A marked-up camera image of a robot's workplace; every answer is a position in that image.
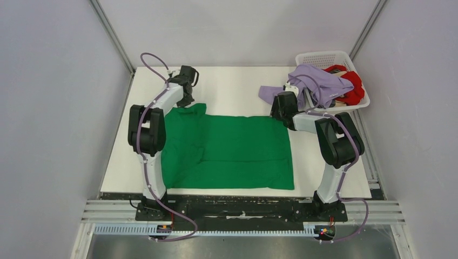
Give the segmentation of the green t shirt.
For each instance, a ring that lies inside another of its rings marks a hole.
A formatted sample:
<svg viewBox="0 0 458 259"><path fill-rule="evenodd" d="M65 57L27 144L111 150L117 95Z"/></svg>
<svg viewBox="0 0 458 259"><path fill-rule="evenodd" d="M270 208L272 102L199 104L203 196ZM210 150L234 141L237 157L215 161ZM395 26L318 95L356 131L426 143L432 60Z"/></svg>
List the green t shirt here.
<svg viewBox="0 0 458 259"><path fill-rule="evenodd" d="M205 104L165 116L166 188L294 189L287 128L266 116L209 115Z"/></svg>

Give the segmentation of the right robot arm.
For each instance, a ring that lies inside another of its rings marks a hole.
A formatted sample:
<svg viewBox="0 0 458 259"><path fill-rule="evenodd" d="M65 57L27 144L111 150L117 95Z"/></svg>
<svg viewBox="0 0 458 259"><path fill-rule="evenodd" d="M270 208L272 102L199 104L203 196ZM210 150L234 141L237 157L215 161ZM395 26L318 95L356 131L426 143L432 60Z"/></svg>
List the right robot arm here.
<svg viewBox="0 0 458 259"><path fill-rule="evenodd" d="M331 115L299 111L298 100L290 91L274 97L270 116L290 130L317 135L326 164L321 183L314 192L312 214L318 220L328 219L342 205L341 189L347 171L365 151L351 116L347 112Z"/></svg>

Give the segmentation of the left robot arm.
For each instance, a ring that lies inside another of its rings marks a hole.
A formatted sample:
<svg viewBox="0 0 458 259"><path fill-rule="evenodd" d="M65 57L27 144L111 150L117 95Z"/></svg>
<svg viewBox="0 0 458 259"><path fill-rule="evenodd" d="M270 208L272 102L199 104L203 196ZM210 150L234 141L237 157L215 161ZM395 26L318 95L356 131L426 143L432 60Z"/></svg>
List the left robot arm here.
<svg viewBox="0 0 458 259"><path fill-rule="evenodd" d="M144 190L140 210L149 210L157 220L165 219L170 212L161 169L161 152L166 144L165 116L174 107L185 107L194 102L193 87L199 72L183 65L169 72L159 94L148 105L133 105L129 110L128 144L142 163Z"/></svg>

